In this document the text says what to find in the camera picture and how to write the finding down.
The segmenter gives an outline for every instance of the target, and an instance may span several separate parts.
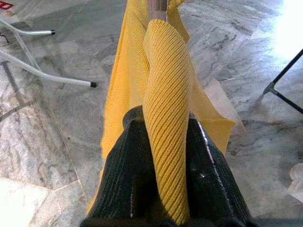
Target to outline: yellow cloth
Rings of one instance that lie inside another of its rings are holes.
[[[189,110],[223,153],[234,125],[215,110],[195,76],[186,47],[189,36],[177,9],[182,2],[169,2],[168,24],[148,21],[147,0],[128,0],[101,141],[106,159],[123,132],[125,113],[143,105],[159,195],[167,217],[177,224],[189,219],[185,175]]]

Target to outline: white metal chair leg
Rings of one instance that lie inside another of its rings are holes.
[[[4,20],[0,19],[0,25],[3,25],[8,30],[12,31],[15,38],[19,42],[20,46],[22,47],[24,53],[28,57],[29,61],[31,62],[32,66],[29,64],[21,61],[20,59],[12,56],[9,53],[5,53],[4,51],[0,50],[0,56],[6,58],[8,61],[20,66],[21,68],[25,69],[26,71],[29,71],[30,73],[33,73],[36,76],[42,77],[44,79],[48,79],[55,82],[61,82],[61,83],[68,83],[68,84],[76,84],[76,85],[83,85],[88,87],[96,87],[96,82],[90,82],[85,80],[79,80],[79,79],[71,79],[71,78],[65,78],[65,77],[57,77],[52,76],[47,73],[43,73],[41,68],[39,67],[38,63],[36,62],[35,58],[25,45],[24,41],[22,40],[20,35],[54,35],[54,30],[47,30],[47,31],[23,31],[15,28],[14,26],[8,24]]]

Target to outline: black rubber foot cap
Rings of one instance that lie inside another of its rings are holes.
[[[90,83],[90,86],[91,86],[91,87],[97,87],[97,83],[96,83],[96,82],[91,82],[91,83]]]

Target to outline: twisted yellow fabric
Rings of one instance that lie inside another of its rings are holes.
[[[168,24],[148,21],[147,0],[128,0],[101,141],[106,159],[123,132],[125,113],[143,105],[161,202],[177,224],[189,219],[185,175],[189,110],[223,153],[234,125],[214,109],[195,76],[186,48],[188,34],[177,10],[181,2],[169,2]]]

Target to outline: yellow towel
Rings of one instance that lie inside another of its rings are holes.
[[[125,113],[143,105],[160,198],[167,218],[177,224],[189,219],[185,175],[189,111],[223,153],[234,125],[215,110],[195,76],[186,47],[189,36],[177,9],[182,2],[169,2],[168,24],[148,21],[147,0],[128,0],[101,141],[102,158],[106,159],[123,132]]]

